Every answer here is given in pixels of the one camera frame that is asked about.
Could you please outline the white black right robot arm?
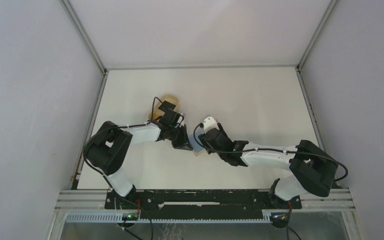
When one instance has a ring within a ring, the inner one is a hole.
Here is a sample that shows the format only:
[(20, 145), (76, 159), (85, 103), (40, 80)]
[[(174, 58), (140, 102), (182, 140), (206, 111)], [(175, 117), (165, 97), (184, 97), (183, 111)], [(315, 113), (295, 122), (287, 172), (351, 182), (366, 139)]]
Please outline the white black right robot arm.
[(270, 188), (269, 203), (275, 208), (282, 208), (295, 196), (305, 193), (328, 197), (337, 182), (335, 176), (341, 163), (309, 140), (276, 148), (231, 140), (220, 123), (215, 127), (200, 123), (194, 129), (202, 131), (193, 134), (198, 145), (208, 154), (216, 153), (231, 166), (262, 166), (290, 172), (290, 176), (276, 179)]

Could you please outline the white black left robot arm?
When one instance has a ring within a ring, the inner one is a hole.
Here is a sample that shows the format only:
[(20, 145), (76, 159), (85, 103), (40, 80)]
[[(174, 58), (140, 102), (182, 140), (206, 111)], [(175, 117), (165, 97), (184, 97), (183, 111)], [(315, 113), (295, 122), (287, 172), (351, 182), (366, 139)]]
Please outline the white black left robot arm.
[(83, 146), (85, 163), (99, 173), (115, 194), (117, 202), (129, 209), (136, 203), (133, 183), (123, 170), (128, 149), (131, 145), (169, 140), (174, 149), (192, 151), (193, 147), (182, 123), (184, 116), (173, 109), (160, 110), (147, 122), (136, 125), (117, 125), (104, 122)]

